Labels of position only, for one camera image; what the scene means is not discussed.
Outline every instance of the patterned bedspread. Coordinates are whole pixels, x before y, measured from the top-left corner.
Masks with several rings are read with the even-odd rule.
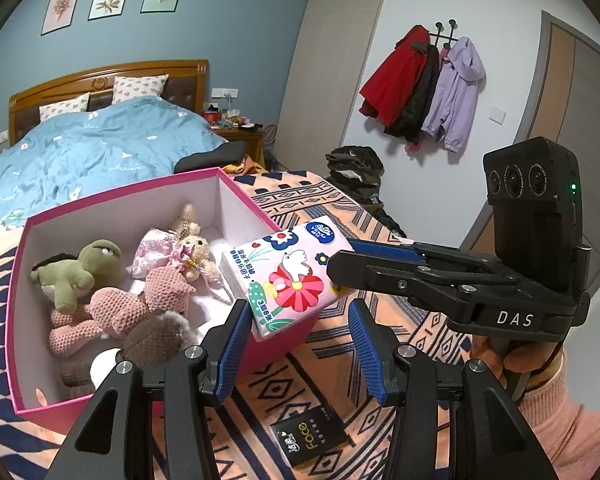
[[[329,215],[348,237],[379,242],[396,238],[355,202],[320,177],[304,171],[239,176],[236,182],[283,228]],[[4,319],[7,286],[21,230],[0,236],[0,457],[15,478],[45,477],[62,435],[20,420],[13,413],[5,372]],[[380,323],[398,339],[431,356],[457,362],[467,358],[468,336],[445,326],[442,314],[412,307],[405,298],[357,292]],[[305,345],[242,380],[218,410],[207,411],[222,480],[339,480],[380,478],[394,408],[381,408],[366,392],[347,326],[350,298],[325,309]],[[328,402],[339,414],[348,442],[291,469],[269,429],[274,422]],[[439,409],[440,423],[448,416]],[[161,421],[154,421],[154,466],[164,476]],[[438,439],[438,467],[446,468],[448,430]],[[439,471],[440,478],[446,472]]]

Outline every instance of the red flower illustration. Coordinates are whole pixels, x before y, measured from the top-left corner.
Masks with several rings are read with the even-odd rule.
[[[269,275],[269,281],[275,284],[278,291],[275,301],[279,306],[304,312],[309,307],[318,305],[318,295],[324,290],[324,283],[314,276],[309,267],[307,271],[307,275],[300,274],[299,282],[294,282],[282,265]]]

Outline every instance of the metal screw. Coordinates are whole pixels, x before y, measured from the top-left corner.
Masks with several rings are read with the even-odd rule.
[[[200,357],[203,352],[204,350],[202,349],[202,346],[193,345],[185,348],[184,355],[186,355],[189,359],[196,359]]]
[[[134,365],[132,362],[130,361],[122,361],[121,363],[118,363],[118,365],[116,366],[116,371],[119,374],[128,374],[132,369],[133,369]]]
[[[398,354],[402,357],[413,357],[416,355],[416,349],[411,345],[402,345],[398,347]]]
[[[469,368],[477,374],[487,369],[487,365],[480,361],[480,359],[471,359],[467,364],[469,365]]]

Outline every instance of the purple jacket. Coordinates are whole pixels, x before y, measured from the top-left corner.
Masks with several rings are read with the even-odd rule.
[[[474,121],[478,102],[478,83],[484,66],[469,38],[460,38],[445,57],[429,115],[422,130],[436,136],[440,128],[445,147],[462,150]]]

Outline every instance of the person's arm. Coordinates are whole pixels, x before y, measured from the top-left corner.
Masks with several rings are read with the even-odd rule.
[[[529,344],[510,353],[504,364],[513,372],[536,370],[551,355],[551,344]],[[486,338],[474,336],[472,357],[482,359],[505,382],[503,363]],[[560,480],[590,480],[600,466],[600,412],[574,404],[566,390],[566,358],[560,352],[545,372],[530,382],[520,412]]]

